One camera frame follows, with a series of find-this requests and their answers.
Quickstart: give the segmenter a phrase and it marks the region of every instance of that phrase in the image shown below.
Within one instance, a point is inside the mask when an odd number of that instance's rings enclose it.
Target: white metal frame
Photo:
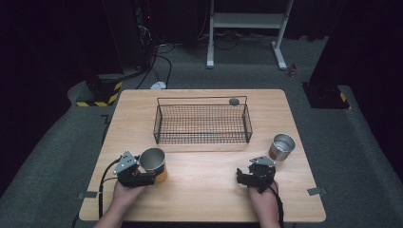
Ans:
[[[272,42],[273,51],[281,70],[287,69],[279,46],[290,17],[294,0],[288,0],[284,13],[215,13],[214,0],[211,0],[210,30],[207,50],[207,68],[214,67],[214,28],[252,28],[252,29],[278,29],[278,38]]]

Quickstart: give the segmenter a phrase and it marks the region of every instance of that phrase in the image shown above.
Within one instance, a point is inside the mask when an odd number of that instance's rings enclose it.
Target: black wire basket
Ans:
[[[249,143],[246,96],[158,98],[156,143]]]

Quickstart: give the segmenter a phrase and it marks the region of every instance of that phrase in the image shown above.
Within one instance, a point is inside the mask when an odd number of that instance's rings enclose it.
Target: gray floor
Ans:
[[[351,89],[340,87],[352,107],[346,110],[312,109],[305,97],[301,83],[309,81],[326,40],[283,40],[284,59],[288,65],[297,65],[294,78],[278,70],[269,40],[240,43],[229,50],[216,48],[214,69],[205,67],[205,47],[175,46],[166,53],[172,47],[160,47],[160,55],[172,62],[168,89],[283,89],[317,186],[328,191],[321,197],[326,220],[297,227],[403,227],[402,183],[380,150]],[[229,48],[231,43],[216,45]],[[165,81],[166,60],[157,59],[155,68]],[[135,88],[141,79],[124,81],[122,90]],[[140,89],[149,89],[155,82],[150,73]],[[106,129],[102,115],[110,119],[115,108],[75,106],[83,86],[80,83],[69,91],[71,108],[38,142],[1,198],[1,227],[71,227],[82,203],[78,196],[86,191],[102,147]],[[93,224],[77,220],[76,227]]]

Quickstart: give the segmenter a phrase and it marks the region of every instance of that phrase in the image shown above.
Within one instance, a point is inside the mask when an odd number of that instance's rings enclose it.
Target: silver cup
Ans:
[[[165,153],[159,148],[145,150],[139,158],[139,164],[146,173],[154,173],[156,175],[155,182],[164,181],[168,175]]]
[[[273,161],[284,161],[294,148],[296,148],[296,143],[291,136],[282,133],[277,134],[270,146],[269,157]]]

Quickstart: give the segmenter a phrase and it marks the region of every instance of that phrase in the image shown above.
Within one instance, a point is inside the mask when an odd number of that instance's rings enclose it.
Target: gold cup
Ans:
[[[140,166],[146,173],[156,176],[155,182],[162,182],[168,176],[165,164],[165,153],[159,148],[149,148],[139,158]]]

